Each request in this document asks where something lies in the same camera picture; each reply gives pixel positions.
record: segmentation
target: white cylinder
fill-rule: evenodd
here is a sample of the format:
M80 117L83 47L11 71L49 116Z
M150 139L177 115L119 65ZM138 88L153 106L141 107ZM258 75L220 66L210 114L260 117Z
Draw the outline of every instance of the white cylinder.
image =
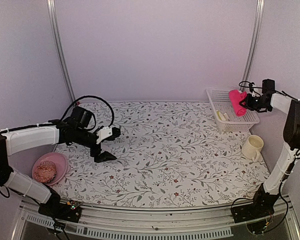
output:
M13 172L10 174L8 181L4 186L17 191L24 196L35 199L42 204L45 204L51 196L50 190L45 185L15 169L13 169Z

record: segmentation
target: pink plate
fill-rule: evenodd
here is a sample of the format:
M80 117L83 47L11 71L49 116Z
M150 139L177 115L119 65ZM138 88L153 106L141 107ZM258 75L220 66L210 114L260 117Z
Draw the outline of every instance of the pink plate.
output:
M55 178L47 183L48 186L56 185L65 175L68 170L68 161L66 159L66 156L64 156L61 153L57 152L50 152L43 156L41 156L33 165L32 168L32 178L35 179L35 169L37 166L39 166L44 161L51 161L56 166L56 176Z

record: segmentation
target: mug handle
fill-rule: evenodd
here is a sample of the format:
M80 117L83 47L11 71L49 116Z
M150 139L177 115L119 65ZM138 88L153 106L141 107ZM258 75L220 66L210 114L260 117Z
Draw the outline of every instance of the mug handle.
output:
M261 159L260 159L261 153L260 153L258 150L255 150L255 153L256 153L256 156L252 158L252 161L253 161L254 163L259 162L259 161L261 160Z

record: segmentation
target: white wall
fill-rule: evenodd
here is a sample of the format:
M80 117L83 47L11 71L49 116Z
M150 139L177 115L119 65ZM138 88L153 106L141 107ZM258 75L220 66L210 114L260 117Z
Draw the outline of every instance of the white wall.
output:
M261 84L263 79L276 81L277 90L300 98L300 0L265 1L261 33L249 80ZM272 170L278 159L286 116L274 110L259 114L260 124L253 133L265 142L263 156ZM300 161L289 177L286 191L300 223Z
M59 118L70 100L44 0L0 0L0 128ZM20 152L9 163L30 174L51 146ZM0 240L11 237L21 198L0 195Z
M58 0L56 13L76 96L110 101L208 100L237 86L256 0Z

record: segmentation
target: yellow object in basket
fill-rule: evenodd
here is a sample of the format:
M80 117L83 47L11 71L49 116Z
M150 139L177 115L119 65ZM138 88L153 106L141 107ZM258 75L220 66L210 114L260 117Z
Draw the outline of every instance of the yellow object in basket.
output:
M216 111L216 114L218 115L218 118L219 118L221 121L227 121L227 119L225 118L225 116L223 115L223 113L220 112L219 110Z

